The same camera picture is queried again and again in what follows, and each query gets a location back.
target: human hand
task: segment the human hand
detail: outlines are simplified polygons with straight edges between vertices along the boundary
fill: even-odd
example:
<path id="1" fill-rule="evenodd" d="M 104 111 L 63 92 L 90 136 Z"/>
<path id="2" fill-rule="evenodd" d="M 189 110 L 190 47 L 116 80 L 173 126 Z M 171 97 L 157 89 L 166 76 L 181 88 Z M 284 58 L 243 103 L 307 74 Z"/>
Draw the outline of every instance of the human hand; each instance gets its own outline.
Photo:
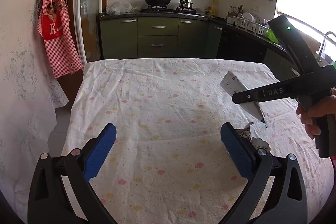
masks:
<path id="1" fill-rule="evenodd" d="M 311 139 L 314 139 L 316 135 L 321 134 L 320 128 L 313 124 L 313 118 L 323 117 L 327 114 L 334 114 L 336 116 L 336 89 L 332 88 L 331 96 L 327 96 L 320 100 L 317 104 L 313 105 L 305 112 L 303 107 L 299 104 L 296 109 L 296 114 L 301 115 L 301 123 L 304 124 L 304 128 Z"/>

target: wall socket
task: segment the wall socket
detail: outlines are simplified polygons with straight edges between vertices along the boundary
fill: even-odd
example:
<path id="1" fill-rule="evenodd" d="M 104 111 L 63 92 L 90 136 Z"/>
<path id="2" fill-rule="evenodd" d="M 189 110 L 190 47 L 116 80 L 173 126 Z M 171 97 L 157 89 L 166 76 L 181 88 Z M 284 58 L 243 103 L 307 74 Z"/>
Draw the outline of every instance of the wall socket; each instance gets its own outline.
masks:
<path id="1" fill-rule="evenodd" d="M 251 5 L 251 10 L 259 11 L 259 5 L 252 4 Z"/>

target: black countertop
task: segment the black countertop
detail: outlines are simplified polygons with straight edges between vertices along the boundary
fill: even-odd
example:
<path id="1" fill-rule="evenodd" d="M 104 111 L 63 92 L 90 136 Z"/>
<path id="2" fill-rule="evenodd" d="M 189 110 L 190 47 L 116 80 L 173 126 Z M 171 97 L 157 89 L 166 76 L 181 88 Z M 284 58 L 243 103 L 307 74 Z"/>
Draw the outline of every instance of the black countertop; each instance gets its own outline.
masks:
<path id="1" fill-rule="evenodd" d="M 99 14 L 99 20 L 126 18 L 126 17 L 174 17 L 174 18 L 187 18 L 209 21 L 210 18 L 215 19 L 213 16 L 198 16 L 193 14 L 173 13 L 173 12 L 135 12 L 125 14 L 108 15 L 106 13 Z"/>
<path id="2" fill-rule="evenodd" d="M 115 15 L 108 15 L 105 12 L 103 12 L 99 14 L 99 20 L 130 18 L 130 17 L 173 17 L 173 18 L 197 19 L 197 20 L 212 22 L 212 23 L 218 24 L 219 26 L 222 26 L 224 29 L 237 32 L 241 35 L 244 35 L 246 37 L 249 37 L 250 39 L 255 40 L 256 42 L 259 42 L 265 45 L 270 50 L 276 52 L 277 54 L 279 54 L 280 56 L 282 56 L 283 58 L 291 62 L 291 59 L 288 53 L 283 48 L 278 46 L 278 44 L 269 41 L 265 37 L 256 35 L 251 31 L 227 24 L 224 18 L 221 18 L 221 17 L 213 17 L 213 16 L 208 16 L 208 15 L 198 16 L 198 15 L 193 15 L 193 14 L 183 14 L 183 13 L 173 13 L 173 12 L 135 12 L 135 13 L 125 13 L 125 14 L 115 14 Z"/>

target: floor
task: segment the floor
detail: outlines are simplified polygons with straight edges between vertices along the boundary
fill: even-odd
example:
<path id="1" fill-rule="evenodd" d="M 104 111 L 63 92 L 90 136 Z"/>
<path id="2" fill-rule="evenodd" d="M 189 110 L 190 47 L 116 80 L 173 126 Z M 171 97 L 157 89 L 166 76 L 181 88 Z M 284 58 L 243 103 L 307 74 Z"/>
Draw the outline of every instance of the floor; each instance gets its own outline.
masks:
<path id="1" fill-rule="evenodd" d="M 70 124 L 71 106 L 67 104 L 56 108 L 55 112 L 57 124 L 48 139 L 49 154 L 52 157 L 61 156 Z"/>

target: crumpled paper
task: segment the crumpled paper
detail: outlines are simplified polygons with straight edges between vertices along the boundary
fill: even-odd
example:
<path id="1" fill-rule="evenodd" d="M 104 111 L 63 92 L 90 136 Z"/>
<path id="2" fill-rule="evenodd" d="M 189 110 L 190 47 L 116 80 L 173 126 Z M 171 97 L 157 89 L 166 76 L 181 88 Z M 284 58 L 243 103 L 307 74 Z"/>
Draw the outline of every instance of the crumpled paper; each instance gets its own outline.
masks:
<path id="1" fill-rule="evenodd" d="M 268 142 L 263 141 L 261 138 L 254 138 L 251 135 L 251 129 L 250 126 L 253 125 L 253 122 L 249 122 L 246 127 L 244 127 L 243 129 L 236 129 L 237 133 L 239 134 L 240 137 L 246 138 L 250 141 L 250 143 L 252 143 L 252 145 L 254 146 L 254 148 L 256 150 L 262 148 L 264 149 L 267 153 L 271 152 L 271 148 L 268 144 Z"/>
<path id="2" fill-rule="evenodd" d="M 224 76 L 223 80 L 219 84 L 231 97 L 237 92 L 242 92 L 248 90 L 248 88 L 238 79 L 238 77 L 228 71 Z M 260 109 L 258 102 L 248 102 L 239 104 L 242 109 L 250 113 L 252 116 L 256 117 L 259 121 L 265 122 L 265 116 L 262 110 Z"/>

